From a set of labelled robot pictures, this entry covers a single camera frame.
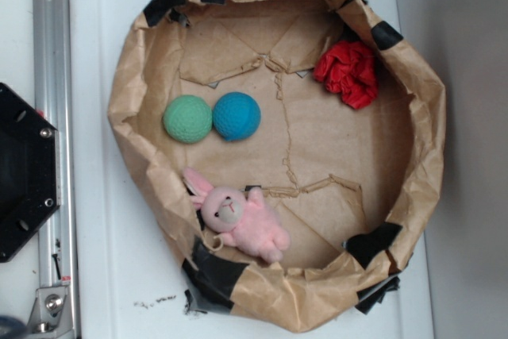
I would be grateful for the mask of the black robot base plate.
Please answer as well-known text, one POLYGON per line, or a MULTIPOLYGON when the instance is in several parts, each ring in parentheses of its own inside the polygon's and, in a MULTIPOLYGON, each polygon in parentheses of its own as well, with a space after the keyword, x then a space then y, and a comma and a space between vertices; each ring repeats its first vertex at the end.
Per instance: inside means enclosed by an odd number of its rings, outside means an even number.
POLYGON ((11 261, 59 206, 57 130, 1 84, 1 262, 11 261))

